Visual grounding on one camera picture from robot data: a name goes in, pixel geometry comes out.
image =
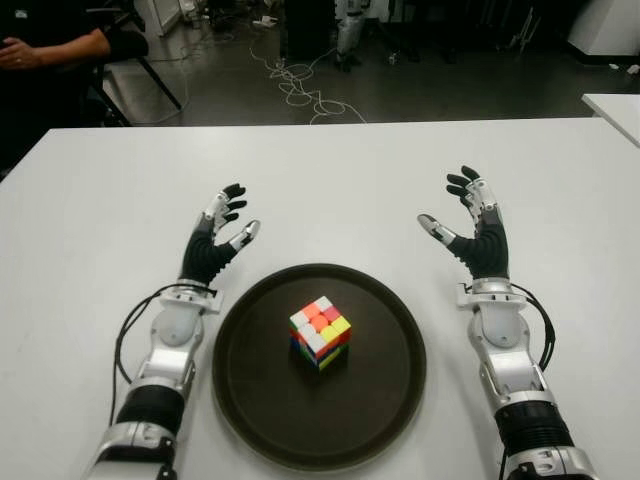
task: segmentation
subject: colorful cube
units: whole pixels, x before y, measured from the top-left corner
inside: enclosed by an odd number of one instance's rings
[[[351,324],[327,297],[289,317],[291,344],[322,371],[349,347]]]

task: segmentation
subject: round tray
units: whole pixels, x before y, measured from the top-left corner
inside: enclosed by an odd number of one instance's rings
[[[352,325],[348,351],[322,372],[289,344],[289,316],[327,296]],[[216,340],[213,386],[236,432],[287,467],[335,470],[384,450],[422,397],[426,355],[400,299],[346,267],[301,265],[252,287]]]

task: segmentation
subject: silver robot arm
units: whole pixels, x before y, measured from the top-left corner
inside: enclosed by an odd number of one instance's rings
[[[430,215],[420,225],[464,262],[473,275],[458,305],[473,312],[468,335],[480,359],[480,379],[507,456],[508,480],[598,480],[586,453],[574,446],[542,368],[529,351],[529,326],[519,314],[526,297],[513,291],[500,210],[487,182],[468,167],[448,175],[475,224],[461,237]]]
[[[218,231],[238,218],[234,210],[246,205],[231,201],[244,193],[237,184],[225,188],[199,217],[180,278],[160,297],[164,310],[151,326],[151,351],[132,379],[115,422],[111,419],[85,478],[177,478],[172,468],[176,436],[195,377],[194,354],[204,336],[202,317],[217,313],[221,304],[208,285],[260,228],[252,221],[228,242],[214,244]]]

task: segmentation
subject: gray floor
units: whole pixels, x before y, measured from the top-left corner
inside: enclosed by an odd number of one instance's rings
[[[136,63],[114,65],[107,90],[132,122],[282,125],[306,124],[314,117],[311,105],[287,105],[278,88],[281,80],[270,79],[265,66],[250,55],[251,47],[273,65],[279,51],[277,29],[256,34],[243,20],[232,35],[178,25],[165,38],[151,28],[146,36],[154,68],[180,100],[189,100],[182,113],[159,121],[175,113],[167,98]],[[420,63],[401,58],[390,66],[385,47],[368,36],[359,52],[364,65],[345,74],[325,59],[304,87],[352,105],[368,122],[590,116],[580,101],[585,92],[640,93],[640,75],[585,66],[568,53],[465,52],[455,65],[445,64],[433,49],[421,54]],[[166,61],[185,55],[184,61]],[[315,123],[359,121],[348,111]]]

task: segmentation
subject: white desk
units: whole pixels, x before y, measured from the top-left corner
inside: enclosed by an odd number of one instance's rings
[[[582,101],[640,148],[640,95],[585,93]]]
[[[322,261],[393,289],[428,356],[412,428],[382,457],[332,478],[493,480],[501,449],[467,341],[468,313],[454,304],[456,283],[469,275],[415,220],[429,212],[471,232],[468,213],[444,190],[445,174],[468,163],[502,202],[512,278],[555,321],[548,380],[574,440],[603,479],[633,478],[637,153],[600,118],[49,133],[0,184],[3,477],[78,478],[106,426],[124,315],[174,280],[200,209],[241,181],[250,201],[242,220],[259,218],[263,230],[215,283],[226,303],[207,325],[181,478],[300,478],[251,453],[225,425],[209,363],[218,325],[251,285]],[[125,345],[130,371],[147,351],[153,313]],[[538,356],[542,321],[525,315]]]

